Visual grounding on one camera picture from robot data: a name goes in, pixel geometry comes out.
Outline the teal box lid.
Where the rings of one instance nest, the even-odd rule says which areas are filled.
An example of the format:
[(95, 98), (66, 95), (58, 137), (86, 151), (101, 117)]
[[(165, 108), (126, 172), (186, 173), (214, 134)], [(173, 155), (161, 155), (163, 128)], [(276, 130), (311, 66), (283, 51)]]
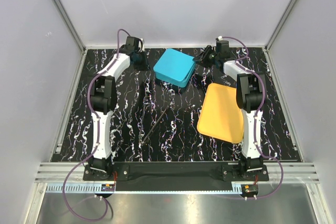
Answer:
[(156, 64), (163, 65), (164, 63), (173, 64), (173, 63), (194, 63), (192, 56), (184, 54), (180, 51), (177, 51), (172, 48), (168, 48), (163, 55), (159, 58)]

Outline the metal tongs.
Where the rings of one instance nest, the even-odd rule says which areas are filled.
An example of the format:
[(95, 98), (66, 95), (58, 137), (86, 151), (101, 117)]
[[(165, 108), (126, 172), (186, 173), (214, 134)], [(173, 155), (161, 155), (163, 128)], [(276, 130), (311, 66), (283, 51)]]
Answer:
[(167, 104), (167, 106), (165, 107), (165, 109), (163, 110), (162, 114), (159, 116), (159, 118), (157, 119), (157, 121), (154, 123), (154, 125), (151, 127), (151, 129), (149, 130), (148, 134), (145, 136), (145, 138), (142, 140), (141, 142), (141, 146), (145, 145), (148, 141), (150, 136), (152, 135), (152, 133), (154, 132), (156, 126), (160, 123), (160, 121), (163, 119), (163, 116), (165, 115), (165, 113), (167, 112), (167, 110), (169, 109), (169, 107), (171, 106), (171, 103), (173, 101), (173, 98), (171, 98)]

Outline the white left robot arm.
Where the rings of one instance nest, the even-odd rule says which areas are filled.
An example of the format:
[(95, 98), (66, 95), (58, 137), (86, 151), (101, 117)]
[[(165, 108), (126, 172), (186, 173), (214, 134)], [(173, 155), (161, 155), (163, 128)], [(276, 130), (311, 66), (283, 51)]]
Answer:
[(93, 121), (93, 146), (88, 168), (103, 180), (113, 175), (110, 122), (118, 101), (116, 82), (131, 65), (136, 71), (148, 69), (142, 38), (128, 36), (125, 44), (117, 49), (112, 60), (88, 86), (88, 107)]

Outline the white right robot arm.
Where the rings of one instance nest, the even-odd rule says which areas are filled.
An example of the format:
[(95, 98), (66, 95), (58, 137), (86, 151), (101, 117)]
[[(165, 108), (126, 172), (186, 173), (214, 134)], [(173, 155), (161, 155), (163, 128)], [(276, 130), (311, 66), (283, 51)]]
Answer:
[[(239, 42), (245, 49), (243, 57), (233, 59), (230, 55), (229, 39)], [(246, 59), (249, 51), (246, 45), (230, 36), (216, 38), (216, 46), (208, 45), (193, 61), (205, 68), (215, 65), (221, 72), (236, 81), (236, 102), (241, 109), (244, 121), (242, 155), (238, 161), (237, 172), (244, 180), (250, 180), (264, 165), (261, 151), (260, 129), (263, 106), (266, 101), (264, 74), (244, 67), (240, 62)]]

